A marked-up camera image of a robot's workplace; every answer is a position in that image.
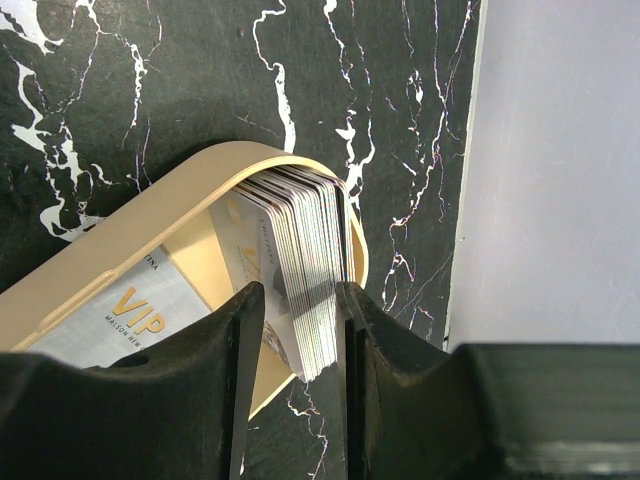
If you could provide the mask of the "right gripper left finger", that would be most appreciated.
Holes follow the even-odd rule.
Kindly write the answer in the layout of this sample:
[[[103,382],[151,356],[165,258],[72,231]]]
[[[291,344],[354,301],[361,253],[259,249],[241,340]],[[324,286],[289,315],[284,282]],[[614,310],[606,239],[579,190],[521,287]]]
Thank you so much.
[[[236,479],[265,315],[252,282],[107,368],[1,357],[5,479]]]

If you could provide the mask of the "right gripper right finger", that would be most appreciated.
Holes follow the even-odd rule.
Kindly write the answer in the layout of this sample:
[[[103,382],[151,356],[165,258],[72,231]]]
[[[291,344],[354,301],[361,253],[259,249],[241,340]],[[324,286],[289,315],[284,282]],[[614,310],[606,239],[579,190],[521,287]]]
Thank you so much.
[[[336,288],[351,479],[635,479],[639,349],[467,343],[444,352],[357,284]]]

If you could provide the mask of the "stack of cards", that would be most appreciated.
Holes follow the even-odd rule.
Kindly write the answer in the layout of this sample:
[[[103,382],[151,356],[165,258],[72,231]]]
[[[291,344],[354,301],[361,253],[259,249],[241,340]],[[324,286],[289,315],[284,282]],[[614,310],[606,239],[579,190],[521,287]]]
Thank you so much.
[[[263,285],[263,338],[306,382],[336,360],[335,287],[355,274],[345,195],[337,178],[280,165],[210,207],[233,290]]]

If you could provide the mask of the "white blue patterned card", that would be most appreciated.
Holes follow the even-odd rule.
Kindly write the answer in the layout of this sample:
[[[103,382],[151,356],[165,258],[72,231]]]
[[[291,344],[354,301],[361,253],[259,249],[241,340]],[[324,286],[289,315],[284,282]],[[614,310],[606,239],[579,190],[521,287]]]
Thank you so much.
[[[157,248],[28,348],[79,368],[107,367],[210,309]]]

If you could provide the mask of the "beige card tray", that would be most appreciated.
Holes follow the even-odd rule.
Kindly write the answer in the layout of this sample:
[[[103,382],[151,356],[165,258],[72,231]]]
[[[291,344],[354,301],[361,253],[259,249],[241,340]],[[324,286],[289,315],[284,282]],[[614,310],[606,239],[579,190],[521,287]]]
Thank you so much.
[[[202,150],[2,294],[1,356],[30,353],[28,348],[37,340],[157,248],[208,306],[209,314],[215,312],[245,286],[232,288],[210,207],[241,181],[280,165],[301,165],[339,179],[316,161],[255,142],[234,141]],[[364,284],[367,245],[344,185],[355,265],[353,278],[346,281]],[[265,316],[253,411],[291,379],[300,379],[266,343],[264,332]]]

